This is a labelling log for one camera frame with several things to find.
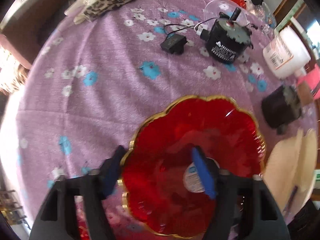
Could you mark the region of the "large cream plastic bowl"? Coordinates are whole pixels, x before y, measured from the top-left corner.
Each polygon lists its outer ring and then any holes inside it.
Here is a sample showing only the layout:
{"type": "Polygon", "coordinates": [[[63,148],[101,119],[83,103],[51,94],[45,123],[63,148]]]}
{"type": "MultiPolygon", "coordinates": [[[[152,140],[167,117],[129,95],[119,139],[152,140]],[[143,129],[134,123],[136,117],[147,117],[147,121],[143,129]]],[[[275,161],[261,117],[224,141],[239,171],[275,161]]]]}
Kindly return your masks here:
{"type": "Polygon", "coordinates": [[[317,132],[302,129],[273,148],[263,180],[284,216],[294,216],[306,204],[316,181],[317,132]]]}

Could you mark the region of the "red gold-rimmed scalloped plate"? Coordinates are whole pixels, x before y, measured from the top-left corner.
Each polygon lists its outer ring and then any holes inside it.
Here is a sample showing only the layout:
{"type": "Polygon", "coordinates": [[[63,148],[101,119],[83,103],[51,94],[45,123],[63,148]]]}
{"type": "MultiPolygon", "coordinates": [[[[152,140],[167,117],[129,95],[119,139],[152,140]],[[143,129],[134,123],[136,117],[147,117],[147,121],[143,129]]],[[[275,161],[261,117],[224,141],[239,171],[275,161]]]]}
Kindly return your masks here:
{"type": "Polygon", "coordinates": [[[263,168],[265,142],[253,114],[223,95],[186,95],[146,119],[121,161],[123,208],[153,236],[203,234],[216,209],[192,159],[200,146],[220,168],[249,178],[263,168]]]}

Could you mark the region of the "black cylindrical motor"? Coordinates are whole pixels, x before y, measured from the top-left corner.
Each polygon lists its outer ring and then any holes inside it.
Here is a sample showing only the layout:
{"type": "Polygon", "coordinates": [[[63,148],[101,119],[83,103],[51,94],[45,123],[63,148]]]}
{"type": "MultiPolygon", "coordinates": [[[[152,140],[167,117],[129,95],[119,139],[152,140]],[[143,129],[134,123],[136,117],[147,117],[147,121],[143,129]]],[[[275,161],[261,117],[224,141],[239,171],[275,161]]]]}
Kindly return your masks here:
{"type": "Polygon", "coordinates": [[[290,123],[302,116],[302,104],[292,86],[281,85],[261,102],[261,110],[268,126],[278,135],[286,133],[290,123]]]}

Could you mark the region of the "purple floral tablecloth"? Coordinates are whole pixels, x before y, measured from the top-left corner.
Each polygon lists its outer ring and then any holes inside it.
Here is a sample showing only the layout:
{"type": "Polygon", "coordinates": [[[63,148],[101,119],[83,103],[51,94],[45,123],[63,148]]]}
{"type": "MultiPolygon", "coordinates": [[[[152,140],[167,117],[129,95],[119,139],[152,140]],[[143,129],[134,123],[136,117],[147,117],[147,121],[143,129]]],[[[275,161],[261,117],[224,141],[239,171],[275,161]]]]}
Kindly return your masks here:
{"type": "MultiPolygon", "coordinates": [[[[264,119],[262,100],[281,85],[295,88],[296,81],[269,69],[263,49],[274,34],[261,19],[245,12],[253,48],[233,64],[209,55],[200,32],[216,19],[204,19],[210,1],[133,0],[92,22],[75,24],[71,14],[59,24],[29,72],[16,119],[20,180],[34,221],[57,180],[95,172],[119,145],[127,154],[143,122],[186,95],[223,95],[253,114],[265,142],[262,179],[279,141],[299,129],[317,132],[313,106],[302,109],[285,135],[264,119]],[[160,47],[173,34],[187,38],[181,55],[160,47]]],[[[115,239],[176,239],[153,236],[123,208],[121,161],[113,192],[102,201],[115,239]]],[[[90,239],[83,197],[75,196],[75,204],[80,239],[90,239]]]]}

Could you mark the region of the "pink box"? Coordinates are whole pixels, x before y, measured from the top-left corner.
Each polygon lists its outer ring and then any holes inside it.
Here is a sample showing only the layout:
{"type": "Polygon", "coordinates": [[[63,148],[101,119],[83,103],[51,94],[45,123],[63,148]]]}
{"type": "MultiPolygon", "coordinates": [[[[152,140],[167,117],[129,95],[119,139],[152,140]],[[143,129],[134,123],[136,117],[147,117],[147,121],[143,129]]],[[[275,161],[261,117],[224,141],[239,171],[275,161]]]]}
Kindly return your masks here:
{"type": "Polygon", "coordinates": [[[319,66],[315,64],[313,70],[308,72],[306,76],[299,77],[297,81],[297,85],[300,85],[301,83],[305,82],[308,87],[315,92],[317,88],[319,87],[319,66]]]}

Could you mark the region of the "white plastic jar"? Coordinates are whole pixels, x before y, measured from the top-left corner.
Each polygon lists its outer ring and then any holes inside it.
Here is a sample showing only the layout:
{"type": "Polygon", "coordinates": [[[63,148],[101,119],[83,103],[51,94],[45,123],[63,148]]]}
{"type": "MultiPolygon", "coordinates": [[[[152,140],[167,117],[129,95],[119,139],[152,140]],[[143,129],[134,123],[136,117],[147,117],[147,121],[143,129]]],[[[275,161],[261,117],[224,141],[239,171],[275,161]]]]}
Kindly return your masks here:
{"type": "Polygon", "coordinates": [[[311,60],[306,46],[290,26],[282,29],[263,49],[263,57],[279,79],[298,73],[311,60]]]}

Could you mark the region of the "black motor with fan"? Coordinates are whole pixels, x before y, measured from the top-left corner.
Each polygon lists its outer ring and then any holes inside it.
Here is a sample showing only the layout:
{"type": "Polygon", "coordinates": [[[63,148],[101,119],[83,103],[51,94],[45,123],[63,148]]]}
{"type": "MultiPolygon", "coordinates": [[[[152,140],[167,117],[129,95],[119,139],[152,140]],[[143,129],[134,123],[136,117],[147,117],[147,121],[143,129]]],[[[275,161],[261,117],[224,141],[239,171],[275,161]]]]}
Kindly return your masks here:
{"type": "Polygon", "coordinates": [[[230,17],[219,14],[210,30],[200,32],[209,55],[221,63],[233,64],[247,48],[253,48],[252,32],[236,22],[240,13],[236,8],[230,17]]]}

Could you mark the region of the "small black adapter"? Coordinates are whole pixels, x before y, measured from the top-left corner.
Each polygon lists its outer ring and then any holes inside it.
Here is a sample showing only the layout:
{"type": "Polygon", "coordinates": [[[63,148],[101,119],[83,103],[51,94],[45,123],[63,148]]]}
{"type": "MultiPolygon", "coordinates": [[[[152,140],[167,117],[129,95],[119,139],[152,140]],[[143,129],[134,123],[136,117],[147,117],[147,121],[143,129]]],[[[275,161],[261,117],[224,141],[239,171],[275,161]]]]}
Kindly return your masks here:
{"type": "Polygon", "coordinates": [[[169,54],[181,55],[184,52],[184,45],[187,38],[180,34],[173,34],[160,44],[163,51],[169,54]]]}

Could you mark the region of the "clear plastic dome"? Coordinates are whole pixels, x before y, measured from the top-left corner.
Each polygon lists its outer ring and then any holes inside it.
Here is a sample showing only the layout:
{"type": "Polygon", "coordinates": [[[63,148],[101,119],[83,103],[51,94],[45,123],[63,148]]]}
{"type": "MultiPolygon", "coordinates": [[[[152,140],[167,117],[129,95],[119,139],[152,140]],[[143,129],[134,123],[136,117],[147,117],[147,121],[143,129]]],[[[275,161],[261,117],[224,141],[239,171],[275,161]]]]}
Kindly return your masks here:
{"type": "Polygon", "coordinates": [[[223,12],[227,16],[231,17],[236,8],[241,9],[241,12],[238,18],[236,19],[236,22],[242,26],[249,24],[249,21],[245,14],[246,10],[241,8],[239,5],[237,5],[231,0],[210,1],[203,10],[204,19],[208,20],[212,17],[218,18],[220,12],[223,12]]]}

